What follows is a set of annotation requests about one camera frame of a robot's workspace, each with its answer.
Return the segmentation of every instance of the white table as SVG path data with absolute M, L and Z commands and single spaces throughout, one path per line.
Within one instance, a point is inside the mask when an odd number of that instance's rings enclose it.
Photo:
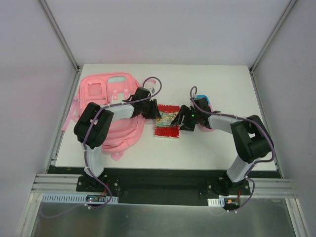
M 131 73 L 140 83 L 155 76 L 162 81 L 159 104 L 190 105 L 193 85 L 208 96 L 213 109 L 239 116 L 260 115 L 257 98 L 246 66 L 85 64 L 80 80 L 87 75 Z M 65 131 L 56 166 L 84 167 L 83 150 L 73 133 L 75 122 Z M 104 167 L 155 169 L 228 169 L 237 152 L 232 135 L 215 130 L 180 131 L 179 139 L 154 137 L 154 123 L 146 122 L 141 139 L 124 152 L 119 161 L 104 155 Z M 255 170 L 276 170 L 273 162 Z

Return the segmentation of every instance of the blue object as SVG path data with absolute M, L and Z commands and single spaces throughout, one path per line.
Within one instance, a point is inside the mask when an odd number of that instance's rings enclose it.
M 203 98 L 203 97 L 205 97 L 205 98 L 206 98 L 206 100 L 207 100 L 207 103 L 208 103 L 208 104 L 210 104 L 210 103 L 209 103 L 209 100 L 208 100 L 208 98 L 207 98 L 207 96 L 206 96 L 206 95 L 197 95 L 197 96 L 195 97 L 195 99 L 198 99 L 198 98 Z

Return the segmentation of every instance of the white wall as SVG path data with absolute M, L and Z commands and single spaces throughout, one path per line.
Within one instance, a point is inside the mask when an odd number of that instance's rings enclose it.
M 316 1 L 301 0 L 255 71 L 285 178 L 316 236 Z
M 47 0 L 79 64 L 248 65 L 288 0 Z
M 0 2 L 0 236 L 15 236 L 74 71 L 36 0 Z

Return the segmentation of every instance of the metal floor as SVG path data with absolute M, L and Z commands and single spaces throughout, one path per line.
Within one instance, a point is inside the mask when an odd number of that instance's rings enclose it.
M 45 215 L 73 204 L 44 203 Z M 37 216 L 34 237 L 294 237 L 284 199 L 253 198 L 237 214 L 219 207 L 112 204 Z

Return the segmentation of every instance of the pink backpack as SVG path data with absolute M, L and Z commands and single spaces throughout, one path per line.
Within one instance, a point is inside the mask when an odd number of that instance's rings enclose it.
M 98 105 L 120 103 L 133 95 L 139 86 L 138 81 L 128 73 L 97 74 L 85 77 L 80 83 L 77 97 L 73 99 L 62 130 L 67 129 L 71 119 L 77 121 L 90 102 Z M 108 136 L 102 144 L 102 151 L 111 153 L 114 160 L 119 160 L 123 156 L 123 151 L 140 139 L 144 123 L 145 119 L 142 115 L 112 122 Z

